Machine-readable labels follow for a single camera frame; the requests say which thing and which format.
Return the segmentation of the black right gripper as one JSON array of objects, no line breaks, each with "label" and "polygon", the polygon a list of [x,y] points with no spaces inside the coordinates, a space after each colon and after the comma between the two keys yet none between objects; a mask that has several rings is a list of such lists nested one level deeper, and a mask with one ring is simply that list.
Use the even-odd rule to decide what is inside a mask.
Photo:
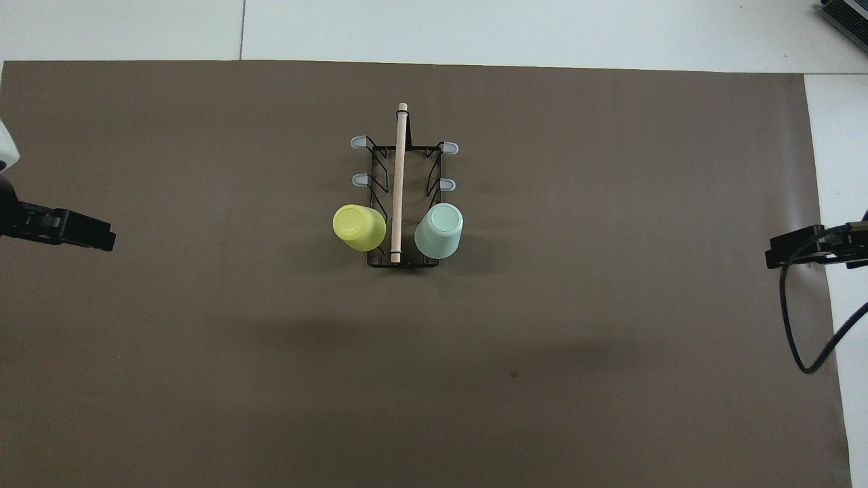
[{"label": "black right gripper", "polygon": [[801,247],[809,238],[824,231],[824,226],[804,226],[769,238],[770,247],[765,252],[766,268],[781,268],[793,256],[793,264],[844,264],[848,269],[867,266],[867,211],[860,220],[847,222],[835,232],[830,228],[825,242],[813,241]]}]

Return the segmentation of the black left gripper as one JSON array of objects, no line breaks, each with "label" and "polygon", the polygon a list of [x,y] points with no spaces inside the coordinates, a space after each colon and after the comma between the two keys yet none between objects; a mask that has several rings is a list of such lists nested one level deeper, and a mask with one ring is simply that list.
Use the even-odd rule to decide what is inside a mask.
[{"label": "black left gripper", "polygon": [[67,244],[112,252],[117,235],[103,220],[68,210],[21,204],[12,183],[1,176],[1,235],[53,246]]}]

